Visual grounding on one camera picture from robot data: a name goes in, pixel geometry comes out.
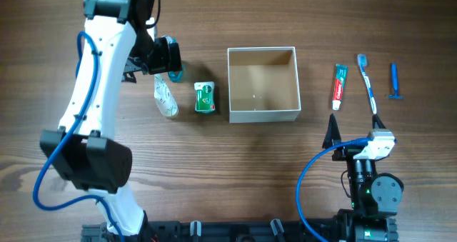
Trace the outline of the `white square box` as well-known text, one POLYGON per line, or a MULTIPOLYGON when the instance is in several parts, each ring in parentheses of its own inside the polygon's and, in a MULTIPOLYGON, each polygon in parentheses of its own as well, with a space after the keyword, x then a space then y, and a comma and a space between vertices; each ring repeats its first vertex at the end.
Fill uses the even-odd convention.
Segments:
POLYGON ((296 48, 227 49, 230 123, 295 121, 301 112, 296 48))

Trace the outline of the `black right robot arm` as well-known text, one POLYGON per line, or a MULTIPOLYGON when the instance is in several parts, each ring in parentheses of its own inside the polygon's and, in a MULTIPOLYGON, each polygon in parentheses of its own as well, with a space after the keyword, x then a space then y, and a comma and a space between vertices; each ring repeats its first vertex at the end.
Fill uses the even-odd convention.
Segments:
POLYGON ((349 198, 352 207, 341 209, 319 231, 329 241, 380 241, 399 240, 394 216, 398 213, 404 184, 390 173, 379 173, 376 163, 387 158, 396 145, 396 138, 377 115, 372 118, 373 128, 368 142, 344 146, 336 117, 329 117, 323 148, 336 146, 333 161, 344 161, 347 167, 349 198))

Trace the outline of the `blue Listerine mouthwash bottle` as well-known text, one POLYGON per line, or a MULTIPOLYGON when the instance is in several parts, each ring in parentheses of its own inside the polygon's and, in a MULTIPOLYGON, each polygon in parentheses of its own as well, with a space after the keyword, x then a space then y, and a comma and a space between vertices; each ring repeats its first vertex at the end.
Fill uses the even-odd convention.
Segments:
POLYGON ((172 82, 180 82, 183 75, 183 65, 181 62, 181 52, 179 44, 174 37, 165 36, 169 46, 169 71, 168 75, 172 82))

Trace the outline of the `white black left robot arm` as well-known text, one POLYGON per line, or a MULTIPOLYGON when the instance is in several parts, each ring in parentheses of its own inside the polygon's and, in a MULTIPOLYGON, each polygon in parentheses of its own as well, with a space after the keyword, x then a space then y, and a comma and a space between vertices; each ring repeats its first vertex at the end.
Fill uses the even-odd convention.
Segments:
POLYGON ((121 83, 134 74, 166 73, 178 81, 184 65, 178 43, 157 36, 161 0, 84 0, 84 30, 69 105, 54 131, 43 131, 45 167, 84 192, 99 207, 108 241, 157 241, 137 204, 129 176, 131 149, 114 139, 121 83))

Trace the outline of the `green Dettol soap pack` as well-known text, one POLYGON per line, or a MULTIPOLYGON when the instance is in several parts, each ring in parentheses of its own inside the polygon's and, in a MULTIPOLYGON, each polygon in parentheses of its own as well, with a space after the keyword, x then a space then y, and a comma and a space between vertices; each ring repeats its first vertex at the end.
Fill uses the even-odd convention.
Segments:
POLYGON ((214 89, 215 83, 213 81, 196 82, 194 84, 194 91, 196 92, 196 112, 210 114, 216 110, 214 89))

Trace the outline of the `white patterned cream tube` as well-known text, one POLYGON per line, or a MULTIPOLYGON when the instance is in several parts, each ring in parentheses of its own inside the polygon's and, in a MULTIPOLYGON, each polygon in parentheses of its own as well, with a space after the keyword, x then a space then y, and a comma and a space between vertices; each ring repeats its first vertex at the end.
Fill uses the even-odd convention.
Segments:
POLYGON ((178 104, 161 74, 154 75, 154 99, 163 116, 168 119, 177 117, 178 104))

